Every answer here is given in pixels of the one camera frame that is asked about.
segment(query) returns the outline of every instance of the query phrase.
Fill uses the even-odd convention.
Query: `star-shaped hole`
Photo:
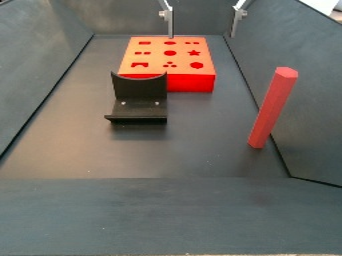
[[[200,54],[200,52],[197,52],[197,51],[195,51],[195,50],[192,50],[191,52],[188,52],[189,53],[189,56],[199,56],[199,54]]]

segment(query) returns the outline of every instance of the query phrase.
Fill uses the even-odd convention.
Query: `red block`
[[[118,75],[147,78],[164,72],[169,92],[212,92],[216,73],[205,38],[130,38]]]
[[[263,148],[264,146],[296,78],[297,72],[293,69],[287,67],[275,69],[271,85],[248,138],[248,144],[253,148]]]

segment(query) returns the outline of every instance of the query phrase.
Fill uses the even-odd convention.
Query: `shape hole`
[[[133,62],[130,67],[134,68],[137,66],[143,66],[144,68],[148,67],[148,62]]]
[[[189,64],[189,66],[191,66],[191,68],[200,69],[200,68],[203,68],[203,63],[200,63],[200,62],[192,62],[192,63]]]
[[[173,56],[173,55],[176,55],[176,52],[175,51],[164,51],[164,55]]]

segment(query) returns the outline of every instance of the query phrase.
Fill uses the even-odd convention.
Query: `circular hole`
[[[191,66],[191,68],[200,69],[200,68],[203,68],[203,63],[192,62],[192,63],[189,64],[189,66]]]
[[[175,51],[164,51],[164,55],[173,56],[173,55],[176,55],[176,52]]]

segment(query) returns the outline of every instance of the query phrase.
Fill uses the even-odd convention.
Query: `dark gray floor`
[[[340,254],[342,190],[293,179],[0,181],[0,255]]]
[[[169,93],[165,126],[110,125],[109,71],[128,39],[90,41],[0,162],[0,178],[287,177],[272,143],[247,145],[256,107],[220,36],[207,36],[213,93]]]
[[[92,40],[1,159],[0,255],[342,253],[342,190],[247,146],[256,107],[207,39],[215,92],[169,94],[164,129],[102,118],[128,38]]]

